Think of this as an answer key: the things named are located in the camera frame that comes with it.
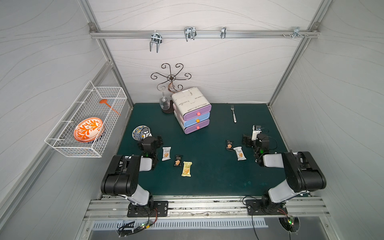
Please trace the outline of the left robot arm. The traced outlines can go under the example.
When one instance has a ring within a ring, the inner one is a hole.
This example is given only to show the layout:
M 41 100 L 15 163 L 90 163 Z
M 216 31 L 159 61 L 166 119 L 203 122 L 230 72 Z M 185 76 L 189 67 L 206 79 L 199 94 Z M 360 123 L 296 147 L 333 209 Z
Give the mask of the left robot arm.
M 158 163 L 157 149 L 163 146 L 161 136 L 138 142 L 141 155 L 114 155 L 101 182 L 104 195 L 120 197 L 134 206 L 153 208 L 153 196 L 139 185 L 141 172 L 153 171 Z

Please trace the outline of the blue drawer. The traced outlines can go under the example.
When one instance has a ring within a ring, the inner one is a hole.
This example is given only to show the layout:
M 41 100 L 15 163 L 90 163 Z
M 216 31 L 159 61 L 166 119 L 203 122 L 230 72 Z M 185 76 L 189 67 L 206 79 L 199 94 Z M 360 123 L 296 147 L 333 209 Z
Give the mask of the blue drawer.
M 198 124 L 202 121 L 205 121 L 205 120 L 209 119 L 209 117 L 210 117 L 210 112 L 208 112 L 204 115 L 200 115 L 200 116 L 193 118 L 191 120 L 188 120 L 188 121 L 182 121 L 182 126 L 184 128 L 187 128 L 187 127 L 190 127 L 192 125 Z

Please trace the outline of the white cookie packet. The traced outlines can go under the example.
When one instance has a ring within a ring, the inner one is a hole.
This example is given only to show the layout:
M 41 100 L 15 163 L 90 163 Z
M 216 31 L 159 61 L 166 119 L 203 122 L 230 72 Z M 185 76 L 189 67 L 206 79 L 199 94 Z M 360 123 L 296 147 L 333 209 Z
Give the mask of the white cookie packet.
M 163 147 L 162 161 L 167 161 L 171 159 L 171 149 L 171 147 Z
M 234 151 L 235 151 L 235 153 L 236 153 L 236 155 L 237 155 L 237 160 L 238 160 L 238 161 L 244 161 L 244 160 L 247 159 L 247 158 L 245 157 L 245 155 L 244 155 L 244 152 L 243 152 L 242 147 L 235 147 L 235 148 L 234 148 Z

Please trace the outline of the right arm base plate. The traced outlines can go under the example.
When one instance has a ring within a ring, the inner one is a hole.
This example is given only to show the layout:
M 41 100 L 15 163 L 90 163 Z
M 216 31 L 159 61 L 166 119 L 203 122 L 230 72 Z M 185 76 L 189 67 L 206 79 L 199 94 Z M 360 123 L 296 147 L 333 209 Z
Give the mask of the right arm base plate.
M 287 210 L 282 204 L 272 203 L 267 200 L 246 199 L 243 200 L 247 214 L 250 216 L 286 216 Z

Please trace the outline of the black drycake packet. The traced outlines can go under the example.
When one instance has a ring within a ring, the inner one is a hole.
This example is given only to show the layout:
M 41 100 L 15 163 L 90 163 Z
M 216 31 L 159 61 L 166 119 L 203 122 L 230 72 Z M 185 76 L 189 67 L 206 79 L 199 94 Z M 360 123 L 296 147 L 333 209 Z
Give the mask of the black drycake packet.
M 174 167 L 181 167 L 183 163 L 183 155 L 175 155 Z
M 226 150 L 233 152 L 234 151 L 234 142 L 231 140 L 226 140 Z

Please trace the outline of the purple top drawer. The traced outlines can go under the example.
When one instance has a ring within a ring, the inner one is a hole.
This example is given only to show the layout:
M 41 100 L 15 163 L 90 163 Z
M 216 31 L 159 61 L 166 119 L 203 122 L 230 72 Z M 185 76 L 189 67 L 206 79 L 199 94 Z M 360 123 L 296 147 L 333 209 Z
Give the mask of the purple top drawer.
M 184 119 L 184 121 L 189 121 L 189 120 L 195 119 L 197 117 L 200 117 L 202 115 L 210 113 L 211 109 L 212 109 L 212 105 L 206 105 L 204 107 L 198 108 L 196 110 L 192 110 L 192 111 L 184 114 L 183 119 Z

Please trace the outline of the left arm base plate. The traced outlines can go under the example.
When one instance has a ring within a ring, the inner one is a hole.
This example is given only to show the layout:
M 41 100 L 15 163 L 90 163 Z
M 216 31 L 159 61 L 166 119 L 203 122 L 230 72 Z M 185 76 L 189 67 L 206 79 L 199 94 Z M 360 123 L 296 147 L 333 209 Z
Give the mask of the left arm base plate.
M 154 201 L 149 202 L 145 206 L 129 204 L 128 207 L 128 218 L 155 218 L 155 217 L 166 217 L 168 215 L 168 201 Z

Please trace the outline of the yellow cookie packet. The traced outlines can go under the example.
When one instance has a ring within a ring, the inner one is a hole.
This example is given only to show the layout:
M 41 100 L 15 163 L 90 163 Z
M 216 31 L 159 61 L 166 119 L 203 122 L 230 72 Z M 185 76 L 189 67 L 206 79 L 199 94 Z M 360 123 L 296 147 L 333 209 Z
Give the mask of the yellow cookie packet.
M 183 172 L 182 177 L 191 177 L 191 166 L 192 162 L 183 162 Z

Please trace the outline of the white drawer cabinet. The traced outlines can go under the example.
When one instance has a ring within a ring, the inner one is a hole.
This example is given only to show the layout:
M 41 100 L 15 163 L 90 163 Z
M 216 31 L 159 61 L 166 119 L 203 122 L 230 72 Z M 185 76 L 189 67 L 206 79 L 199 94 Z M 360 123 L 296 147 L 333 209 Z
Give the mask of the white drawer cabinet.
M 193 87 L 172 95 L 174 115 L 178 120 L 181 128 L 184 131 L 182 126 L 183 115 L 198 108 L 210 105 L 206 97 L 201 93 L 197 87 Z

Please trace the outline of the purple bottom drawer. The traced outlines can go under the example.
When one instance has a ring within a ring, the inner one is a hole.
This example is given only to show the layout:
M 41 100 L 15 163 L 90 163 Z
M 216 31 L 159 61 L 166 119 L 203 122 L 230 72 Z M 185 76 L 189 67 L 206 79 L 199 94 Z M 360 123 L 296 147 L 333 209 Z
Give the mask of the purple bottom drawer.
M 202 128 L 205 128 L 207 127 L 208 125 L 210 124 L 210 120 L 207 119 L 207 120 L 204 120 L 202 122 L 199 122 L 199 123 L 196 123 L 192 126 L 189 126 L 187 128 L 184 129 L 184 133 L 185 134 L 190 134 L 190 133 L 193 133 L 193 132 L 196 132 Z

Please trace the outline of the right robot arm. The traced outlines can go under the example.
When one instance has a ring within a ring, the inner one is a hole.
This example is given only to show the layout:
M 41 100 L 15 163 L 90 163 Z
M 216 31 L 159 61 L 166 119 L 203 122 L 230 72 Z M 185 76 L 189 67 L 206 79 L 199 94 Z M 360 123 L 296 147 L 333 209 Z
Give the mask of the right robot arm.
M 262 196 L 264 207 L 275 207 L 303 194 L 325 189 L 326 178 L 310 152 L 271 153 L 269 136 L 242 136 L 242 144 L 252 148 L 256 163 L 264 168 L 283 169 L 285 180 Z

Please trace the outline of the purple drawer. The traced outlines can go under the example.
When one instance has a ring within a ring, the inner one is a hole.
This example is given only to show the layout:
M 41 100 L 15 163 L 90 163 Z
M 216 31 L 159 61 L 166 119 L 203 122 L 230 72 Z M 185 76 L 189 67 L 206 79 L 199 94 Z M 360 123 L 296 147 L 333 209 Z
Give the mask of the purple drawer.
M 193 132 L 196 132 L 202 128 L 205 128 L 207 127 L 208 125 L 210 124 L 210 120 L 207 119 L 207 120 L 204 120 L 202 122 L 199 122 L 199 123 L 196 123 L 192 126 L 189 126 L 187 128 L 184 129 L 184 133 L 185 134 L 190 134 L 190 133 L 193 133 Z
M 200 117 L 202 115 L 210 113 L 211 109 L 212 109 L 212 105 L 206 105 L 204 107 L 198 108 L 196 110 L 192 110 L 192 111 L 184 114 L 183 119 L 184 119 L 184 121 L 189 121 L 189 120 L 195 119 L 197 117 Z

